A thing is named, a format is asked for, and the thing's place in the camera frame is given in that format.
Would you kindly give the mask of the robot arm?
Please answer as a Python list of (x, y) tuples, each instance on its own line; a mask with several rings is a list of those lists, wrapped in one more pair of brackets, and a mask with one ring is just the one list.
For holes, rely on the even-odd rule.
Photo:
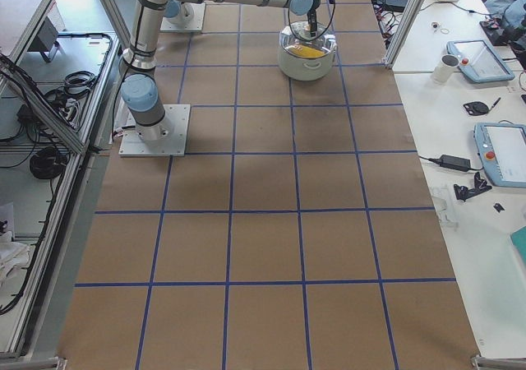
[(144, 142), (163, 140), (173, 131), (154, 79), (162, 22), (167, 20), (184, 26), (194, 18), (194, 6), (206, 1), (283, 7), (297, 16), (307, 17), (312, 39), (321, 35), (317, 22), (321, 0), (137, 0), (130, 44), (122, 56), (125, 68), (120, 95), (135, 120), (138, 137)]

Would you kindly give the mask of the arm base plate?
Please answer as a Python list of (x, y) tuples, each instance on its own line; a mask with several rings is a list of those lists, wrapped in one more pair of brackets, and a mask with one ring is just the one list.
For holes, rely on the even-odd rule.
[(205, 18), (204, 3), (169, 0), (160, 31), (164, 33), (201, 33)]
[(152, 127), (137, 126), (127, 113), (119, 155), (123, 157), (184, 156), (191, 112), (189, 104), (165, 104), (163, 120)]

